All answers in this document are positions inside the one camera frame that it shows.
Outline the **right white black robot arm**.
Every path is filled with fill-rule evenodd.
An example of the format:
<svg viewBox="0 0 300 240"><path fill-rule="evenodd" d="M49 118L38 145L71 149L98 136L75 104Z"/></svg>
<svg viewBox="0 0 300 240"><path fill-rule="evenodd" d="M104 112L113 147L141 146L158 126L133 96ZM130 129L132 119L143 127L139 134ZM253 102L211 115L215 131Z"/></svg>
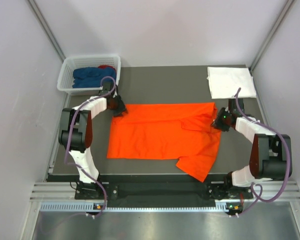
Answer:
<svg viewBox="0 0 300 240"><path fill-rule="evenodd" d="M232 171L224 177L223 192L235 198L251 184L267 181L283 181L292 175L291 138L279 135L250 114L244 115L244 100L229 99L211 126L222 132L231 128L252 143L249 164Z"/></svg>

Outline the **orange t-shirt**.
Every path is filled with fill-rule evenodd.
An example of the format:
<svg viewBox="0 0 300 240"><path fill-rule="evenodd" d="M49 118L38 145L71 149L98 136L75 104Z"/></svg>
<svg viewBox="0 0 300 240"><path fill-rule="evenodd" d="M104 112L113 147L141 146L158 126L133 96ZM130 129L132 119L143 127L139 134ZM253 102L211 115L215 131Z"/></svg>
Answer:
<svg viewBox="0 0 300 240"><path fill-rule="evenodd" d="M212 127L214 102L127 104L127 113L113 117L107 158L173 160L203 182L219 151L221 131Z"/></svg>

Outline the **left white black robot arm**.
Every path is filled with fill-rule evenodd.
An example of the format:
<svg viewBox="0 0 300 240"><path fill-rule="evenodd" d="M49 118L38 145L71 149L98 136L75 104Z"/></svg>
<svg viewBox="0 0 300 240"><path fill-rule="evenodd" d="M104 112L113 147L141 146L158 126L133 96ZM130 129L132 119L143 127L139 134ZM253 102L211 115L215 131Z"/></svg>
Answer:
<svg viewBox="0 0 300 240"><path fill-rule="evenodd" d="M103 194L104 187L97 182L100 173L91 153L92 121L106 110L112 110L114 117L128 112L118 87L110 82L103 84L100 95L92 96L76 107L64 108L59 122L58 142L66 150L65 157L72 157L73 165L79 172L79 181L88 184L86 192L95 199Z"/></svg>

